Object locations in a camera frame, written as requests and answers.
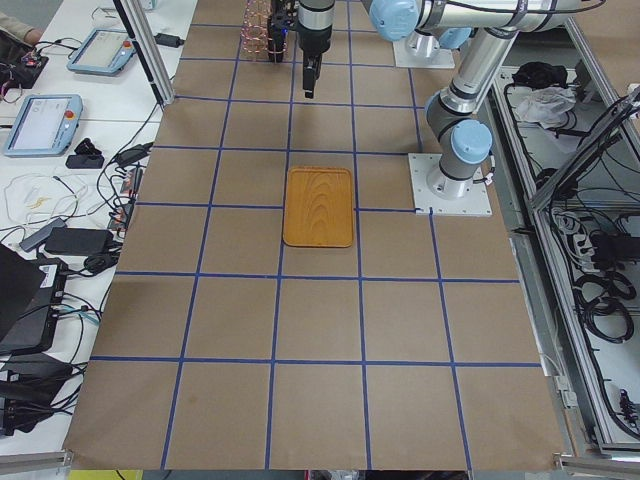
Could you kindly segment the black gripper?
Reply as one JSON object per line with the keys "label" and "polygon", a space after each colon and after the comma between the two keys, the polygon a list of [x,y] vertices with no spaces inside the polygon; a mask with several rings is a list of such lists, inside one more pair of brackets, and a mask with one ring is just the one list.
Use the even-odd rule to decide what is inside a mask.
{"label": "black gripper", "polygon": [[332,0],[300,0],[297,10],[297,32],[303,54],[303,91],[313,99],[321,71],[321,54],[330,46],[332,33]]}
{"label": "black gripper", "polygon": [[288,6],[286,1],[272,0],[270,7],[267,20],[267,55],[270,61],[282,61],[286,52]]}

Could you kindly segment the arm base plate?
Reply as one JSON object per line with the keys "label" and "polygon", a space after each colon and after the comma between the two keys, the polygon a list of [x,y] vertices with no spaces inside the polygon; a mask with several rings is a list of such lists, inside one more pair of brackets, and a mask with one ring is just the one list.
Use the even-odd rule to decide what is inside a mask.
{"label": "arm base plate", "polygon": [[471,179],[452,180],[440,169],[441,154],[408,155],[417,215],[490,217],[492,208],[480,167]]}
{"label": "arm base plate", "polygon": [[455,61],[450,49],[440,47],[433,36],[411,35],[393,43],[396,67],[453,69]]}

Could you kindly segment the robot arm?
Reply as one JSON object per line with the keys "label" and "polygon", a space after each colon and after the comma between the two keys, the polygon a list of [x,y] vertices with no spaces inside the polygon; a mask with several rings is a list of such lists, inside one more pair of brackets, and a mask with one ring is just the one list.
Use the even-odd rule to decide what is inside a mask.
{"label": "robot arm", "polygon": [[389,42],[419,31],[465,28],[476,35],[449,85],[427,106],[428,125],[442,156],[430,175],[436,191],[472,181],[487,159],[492,136],[472,119],[515,38],[562,24],[571,15],[601,7],[599,1],[367,1],[364,7],[378,34]]}
{"label": "robot arm", "polygon": [[[394,55],[405,51],[419,67],[449,68],[451,52],[472,33],[470,27],[429,27],[422,1],[364,1],[362,3],[378,33],[394,45]],[[273,62],[283,59],[287,34],[295,31],[303,52],[303,67],[318,72],[323,54],[331,46],[335,3],[333,1],[273,1],[267,18],[267,52]]]}

